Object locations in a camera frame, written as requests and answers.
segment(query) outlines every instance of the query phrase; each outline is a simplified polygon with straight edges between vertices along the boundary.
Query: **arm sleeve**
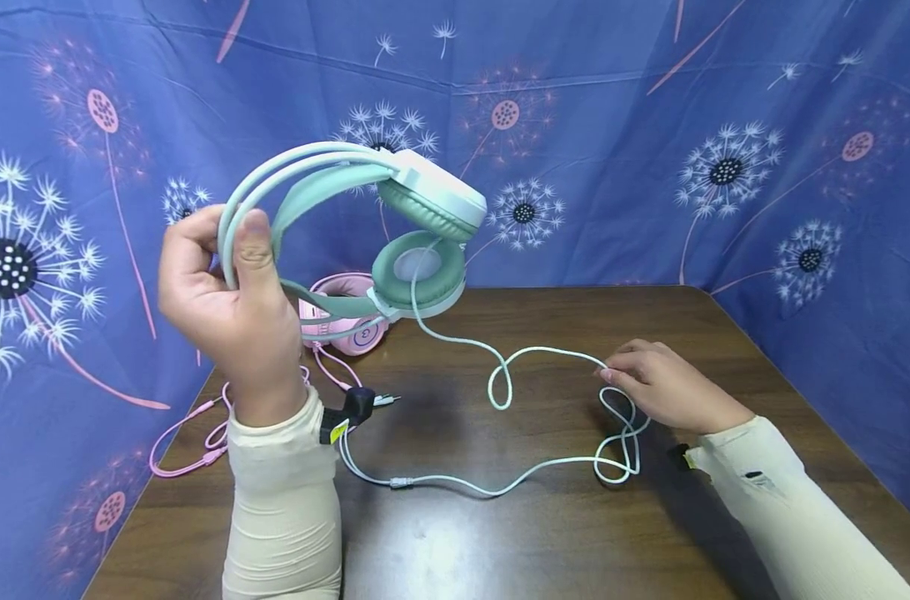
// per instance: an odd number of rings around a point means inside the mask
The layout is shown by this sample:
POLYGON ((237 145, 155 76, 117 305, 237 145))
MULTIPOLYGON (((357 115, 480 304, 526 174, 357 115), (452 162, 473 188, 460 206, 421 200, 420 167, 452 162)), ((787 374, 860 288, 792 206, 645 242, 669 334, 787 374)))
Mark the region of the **arm sleeve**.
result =
POLYGON ((323 414, 314 387, 298 415, 269 427, 228 418, 235 477, 223 600, 336 600, 342 523, 335 448, 318 442, 323 414))
POLYGON ((687 451, 744 526, 783 600, 910 598, 910 587, 805 474, 764 417, 687 451))

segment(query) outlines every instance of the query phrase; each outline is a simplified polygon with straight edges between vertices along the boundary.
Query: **hand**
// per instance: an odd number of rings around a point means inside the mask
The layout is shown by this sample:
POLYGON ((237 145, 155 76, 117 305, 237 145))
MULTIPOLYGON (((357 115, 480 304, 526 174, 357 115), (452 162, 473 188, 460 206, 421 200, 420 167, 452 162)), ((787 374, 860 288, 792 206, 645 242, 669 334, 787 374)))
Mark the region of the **hand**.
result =
POLYGON ((697 435, 719 433, 751 421, 754 414, 709 381, 662 342, 632 340, 596 371, 629 394, 638 408, 670 428, 697 435))
POLYGON ((225 206, 205 207, 165 232, 158 306, 230 382, 235 418, 253 428, 280 423, 305 403, 298 370, 302 327, 274 267, 268 216, 252 210, 235 237, 238 290, 211 269, 225 206))

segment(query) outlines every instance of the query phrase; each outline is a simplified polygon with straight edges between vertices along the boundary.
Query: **white cable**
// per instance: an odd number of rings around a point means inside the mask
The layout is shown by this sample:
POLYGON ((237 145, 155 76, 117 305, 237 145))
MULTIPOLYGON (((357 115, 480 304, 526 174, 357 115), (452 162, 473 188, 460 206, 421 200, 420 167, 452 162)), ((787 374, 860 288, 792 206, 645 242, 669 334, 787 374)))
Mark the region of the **white cable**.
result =
MULTIPOLYGON (((416 321, 418 322, 418 326, 420 328, 422 328, 422 330, 425 333, 427 333, 428 335, 430 335, 431 337, 433 337, 437 340, 441 340, 443 342, 466 343, 468 346, 475 346, 477 348, 486 349, 488 352, 492 353, 495 356, 495 358, 498 360, 498 367, 495 367, 495 370, 492 371, 491 377, 488 378, 488 401, 490 403, 492 403, 492 405, 495 407, 495 409, 503 411, 512 405, 513 387, 512 387, 512 375, 509 372, 509 364, 511 364, 511 362, 514 359, 519 358, 519 356, 521 356, 525 353, 542 352, 542 353, 563 354, 565 356, 574 356, 575 358, 583 358, 585 360, 588 360, 589 362, 595 363, 596 365, 598 365, 601 368, 608 367, 605 364, 605 362, 602 362, 593 356, 589 356, 589 355, 583 354, 581 352, 573 352, 573 350, 563 350, 561 348, 544 347, 544 346, 525 347, 523 349, 518 350, 518 352, 512 354, 511 356, 509 356, 508 359, 506 359, 505 357, 502 356, 502 354, 497 349, 495 349, 494 347, 488 346, 488 344, 485 342, 479 342, 477 340, 469 340, 466 338, 450 337, 447 335, 442 335, 441 333, 436 333, 436 331, 429 329, 428 326, 426 326, 425 322, 423 321, 422 315, 418 313, 418 302, 416 299, 415 288, 416 288, 416 283, 417 283, 417 279, 418 279, 418 268, 422 266, 422 260, 425 258, 425 254, 428 254, 428 251, 431 250, 431 248, 434 248, 435 245, 438 244, 438 241, 440 241, 440 240, 436 240, 435 242, 432 242, 432 244, 430 244, 428 247, 426 247, 425 252, 422 253, 422 256, 419 257, 418 262, 416 263, 415 276, 412 276, 412 288, 411 288, 412 313, 415 314, 415 318, 416 318, 416 321), (495 378, 498 376, 499 372, 504 373, 505 386, 507 389, 506 398, 505 398, 504 403, 499 403, 498 400, 495 400, 495 394, 494 394, 494 382, 495 382, 495 378)), ((606 483, 608 485, 618 485, 618 484, 621 484, 621 483, 624 483, 625 481, 627 481, 628 478, 630 478, 630 476, 638 475, 641 472, 641 453, 640 453, 640 450, 638 447, 638 434, 640 434, 642 431, 644 431, 645 428, 648 428, 648 425, 651 422, 651 418, 645 417, 644 422, 641 423, 638 426, 638 428, 636 428, 636 426, 634 426, 633 423, 634 423, 634 419, 636 419, 636 416, 638 415, 637 407, 636 407, 636 405, 634 405, 634 402, 632 402, 632 399, 630 397, 628 397, 628 395, 624 391, 619 390, 618 387, 613 387, 613 386, 602 387, 602 390, 599 391, 599 393, 598 393, 598 399, 599 399, 599 402, 602 404, 602 406, 604 406, 605 409, 609 413, 611 413, 615 418, 618 418, 619 421, 621 421, 623 423, 621 433, 615 434, 613 436, 608 436, 605 438, 605 440, 602 440, 602 442, 599 443, 598 447, 595 449, 594 456, 591 456, 591 457, 576 456, 576 457, 571 457, 571 458, 557 458, 557 459, 552 459, 549 461, 539 462, 535 467, 531 467, 525 473, 521 474, 518 479, 510 482, 509 485, 502 487, 501 490, 497 490, 497 491, 486 490, 486 488, 484 488, 484 487, 476 486, 475 484, 473 484, 473 482, 468 482, 466 480, 459 479, 457 477, 453 477, 450 475, 423 475, 422 477, 392 477, 391 479, 388 479, 388 480, 374 479, 374 478, 366 475, 364 472, 362 472, 362 469, 360 469, 356 465, 356 463, 353 459, 353 456, 352 456, 352 451, 350 451, 348 449, 348 435, 347 434, 341 436, 339 438, 339 442, 337 442, 337 443, 339 443, 339 449, 342 451, 342 460, 345 461, 346 467, 348 467, 348 470, 350 470, 350 472, 354 473, 356 476, 358 476, 362 480, 365 480, 371 484, 392 488, 392 490, 400 490, 400 488, 410 488, 411 486, 417 486, 419 484, 437 481, 437 482, 454 483, 454 484, 457 484, 460 486, 464 486, 466 488, 469 488, 469 490, 473 490, 475 493, 479 493, 483 497, 486 497, 486 498, 498 498, 498 497, 501 497, 501 495, 504 495, 504 494, 509 493, 512 490, 514 490, 514 488, 516 488, 519 484, 521 484, 527 478, 530 478, 530 476, 533 473, 537 472, 538 470, 541 470, 545 467, 555 466, 555 465, 565 465, 565 463, 592 463, 592 468, 595 472, 596 478, 598 478, 600 481, 602 481, 603 483, 606 483), (629 417, 625 417, 618 410, 615 410, 611 404, 608 404, 608 402, 605 398, 605 392, 608 392, 608 391, 620 393, 620 394, 622 394, 622 396, 624 396, 627 399, 627 401, 629 402, 629 406, 631 407, 631 412, 629 414, 629 417), (634 453, 632 453, 629 449, 629 440, 632 440, 634 453), (609 443, 613 443, 613 442, 621 442, 622 454, 625 456, 625 463, 602 458, 602 456, 601 456, 602 452, 605 450, 605 448, 608 446, 609 443), (618 467, 622 470, 622 474, 618 478, 611 478, 611 477, 607 477, 606 475, 602 475, 601 469, 599 468, 600 465, 618 467)))

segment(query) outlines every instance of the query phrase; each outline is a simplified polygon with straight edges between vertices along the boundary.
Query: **table surface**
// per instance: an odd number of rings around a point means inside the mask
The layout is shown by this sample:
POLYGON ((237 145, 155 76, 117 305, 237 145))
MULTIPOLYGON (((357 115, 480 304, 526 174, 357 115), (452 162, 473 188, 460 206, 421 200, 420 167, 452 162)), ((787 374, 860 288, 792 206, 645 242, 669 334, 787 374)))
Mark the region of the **table surface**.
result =
MULTIPOLYGON (((554 346, 604 358, 634 337, 662 341, 782 429, 808 472, 910 582, 910 514, 703 292, 683 287, 469 290, 432 328, 502 353, 554 346)), ((590 455, 617 433, 601 409, 593 366, 533 353, 512 369, 516 398, 488 403, 495 365, 481 349, 429 338, 400 322, 353 360, 366 385, 400 394, 352 435, 375 478, 447 473, 499 488, 550 458, 590 455)), ((343 394, 313 367, 326 404, 343 394)), ((223 383, 215 372, 200 402, 223 383)), ((185 425, 163 466, 201 455, 225 418, 185 425)), ((343 598, 775 598, 739 526, 701 473, 666 455, 673 432, 642 436, 642 474, 602 487, 588 463, 542 470, 497 500, 440 487, 390 491, 340 466, 343 598)), ((87 600, 215 599, 220 594, 233 480, 222 459, 153 479, 88 590, 87 600)))

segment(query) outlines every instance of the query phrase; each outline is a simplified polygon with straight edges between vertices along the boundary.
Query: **green ear pad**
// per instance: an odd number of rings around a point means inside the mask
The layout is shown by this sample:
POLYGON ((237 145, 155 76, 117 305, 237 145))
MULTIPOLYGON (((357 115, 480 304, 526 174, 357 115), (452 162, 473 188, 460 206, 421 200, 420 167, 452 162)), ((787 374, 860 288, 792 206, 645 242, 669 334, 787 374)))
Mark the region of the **green ear pad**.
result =
POLYGON ((473 235, 478 232, 478 227, 469 225, 449 213, 448 210, 437 207, 434 202, 429 202, 427 197, 416 194, 392 179, 386 179, 377 185, 378 195, 389 207, 398 210, 419 227, 437 234, 439 238, 462 243, 472 239, 473 235))
MULTIPOLYGON (((414 248, 425 248, 437 236, 430 232, 411 232, 392 240, 382 248, 372 265, 375 292, 394 308, 412 309, 412 283, 405 282, 394 273, 394 264, 401 255, 414 248)), ((465 278, 465 253, 453 240, 438 242, 434 248, 442 259, 442 266, 431 277, 418 279, 415 286, 418 308, 429 308, 440 303, 462 283, 465 278)))

